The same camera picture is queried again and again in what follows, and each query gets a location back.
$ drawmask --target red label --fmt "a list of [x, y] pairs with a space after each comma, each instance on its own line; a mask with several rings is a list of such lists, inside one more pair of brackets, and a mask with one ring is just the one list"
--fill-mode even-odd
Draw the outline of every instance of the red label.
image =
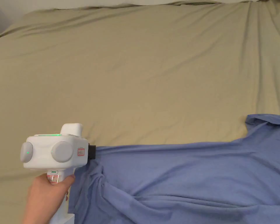
[[79, 148], [78, 149], [78, 156], [84, 156], [85, 155], [85, 149]]
[[47, 175], [47, 178], [51, 184], [58, 184], [59, 175]]

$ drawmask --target hand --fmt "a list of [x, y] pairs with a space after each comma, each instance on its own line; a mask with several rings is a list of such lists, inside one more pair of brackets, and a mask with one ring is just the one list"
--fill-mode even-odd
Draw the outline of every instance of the hand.
[[36, 177], [28, 192], [23, 224], [47, 224], [60, 207], [75, 176], [51, 185], [46, 174]]

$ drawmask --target green indicator light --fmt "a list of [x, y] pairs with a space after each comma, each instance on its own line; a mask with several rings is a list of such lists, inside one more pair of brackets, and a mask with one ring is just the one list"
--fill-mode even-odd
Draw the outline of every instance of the green indicator light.
[[39, 136], [61, 136], [62, 134], [53, 134], [53, 135], [39, 135]]

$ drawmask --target black attachment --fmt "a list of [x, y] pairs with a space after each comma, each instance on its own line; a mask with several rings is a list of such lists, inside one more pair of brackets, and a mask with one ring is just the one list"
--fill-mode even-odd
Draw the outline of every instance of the black attachment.
[[88, 145], [88, 160], [95, 159], [96, 146]]

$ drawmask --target bed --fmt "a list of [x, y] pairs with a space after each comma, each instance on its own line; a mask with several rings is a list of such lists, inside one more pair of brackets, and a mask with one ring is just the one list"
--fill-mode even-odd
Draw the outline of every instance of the bed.
[[31, 12], [0, 34], [0, 223], [33, 177], [21, 144], [81, 123], [92, 145], [232, 141], [280, 115], [280, 1]]

